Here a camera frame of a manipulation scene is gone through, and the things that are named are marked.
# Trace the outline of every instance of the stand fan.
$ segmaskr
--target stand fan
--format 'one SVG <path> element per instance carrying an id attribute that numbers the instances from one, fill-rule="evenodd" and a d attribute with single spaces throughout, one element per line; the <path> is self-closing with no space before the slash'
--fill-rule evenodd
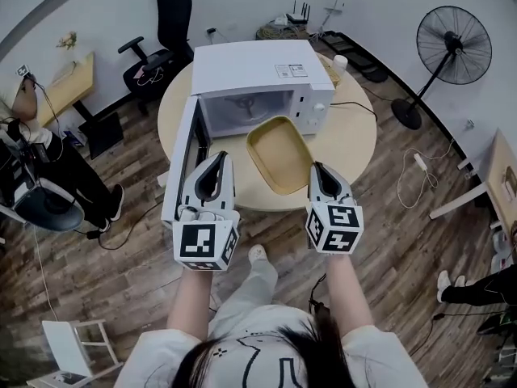
<path id="1" fill-rule="evenodd" d="M 413 103 L 395 99 L 391 104 L 393 114 L 409 129 L 422 125 L 415 107 L 436 78 L 454 85 L 476 82 L 492 60 L 492 44 L 483 25 L 454 6 L 437 7 L 426 14 L 418 26 L 417 48 L 431 79 Z"/>

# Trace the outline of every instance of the fan base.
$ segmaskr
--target fan base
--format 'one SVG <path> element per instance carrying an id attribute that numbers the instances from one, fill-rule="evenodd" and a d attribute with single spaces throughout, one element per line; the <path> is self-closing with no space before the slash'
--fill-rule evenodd
<path id="1" fill-rule="evenodd" d="M 395 99 L 391 103 L 391 110 L 395 117 L 405 127 L 417 130 L 422 126 L 422 117 L 416 107 L 411 108 L 411 104 L 404 99 Z"/>

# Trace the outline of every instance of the microwave door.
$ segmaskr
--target microwave door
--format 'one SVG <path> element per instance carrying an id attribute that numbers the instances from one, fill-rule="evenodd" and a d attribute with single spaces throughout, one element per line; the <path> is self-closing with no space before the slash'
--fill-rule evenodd
<path id="1" fill-rule="evenodd" d="M 162 221 L 166 226 L 171 227 L 172 221 L 179 219 L 178 206 L 181 204 L 185 179 L 207 158 L 209 147 L 210 137 L 199 99 L 190 96 L 183 109 L 170 156 L 162 207 Z"/>

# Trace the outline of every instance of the microwave label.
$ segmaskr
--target microwave label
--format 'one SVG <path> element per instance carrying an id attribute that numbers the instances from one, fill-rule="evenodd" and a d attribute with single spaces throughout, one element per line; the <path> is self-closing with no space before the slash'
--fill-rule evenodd
<path id="1" fill-rule="evenodd" d="M 295 78 L 307 78 L 307 72 L 305 72 L 303 65 L 289 65 L 289 69 L 292 72 L 292 76 Z"/>
<path id="2" fill-rule="evenodd" d="M 303 65 L 275 65 L 276 73 L 280 78 L 306 78 Z"/>

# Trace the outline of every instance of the white folding chair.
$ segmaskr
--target white folding chair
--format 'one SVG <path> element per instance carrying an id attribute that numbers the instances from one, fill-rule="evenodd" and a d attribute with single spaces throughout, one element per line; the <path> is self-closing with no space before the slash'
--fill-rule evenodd
<path id="1" fill-rule="evenodd" d="M 54 359 L 57 362 L 57 366 L 59 366 L 59 371 L 27 381 L 27 384 L 29 386 L 34 386 L 35 388 L 78 388 L 121 367 L 124 362 L 119 362 L 116 359 L 113 347 L 111 346 L 111 343 L 107 338 L 106 331 L 104 330 L 103 324 L 105 322 L 106 321 L 103 319 L 82 323 L 43 321 L 41 324 L 43 325 L 45 336 L 47 337 Z M 82 342 L 79 338 L 77 329 L 79 327 L 89 327 L 94 325 L 99 327 L 103 341 Z M 85 346 L 106 347 L 111 359 L 113 360 L 113 366 L 103 369 L 100 372 L 93 373 L 91 369 L 93 362 L 88 357 L 84 348 Z M 65 383 L 63 381 L 65 376 L 71 373 L 83 376 L 84 378 L 72 384 Z"/>

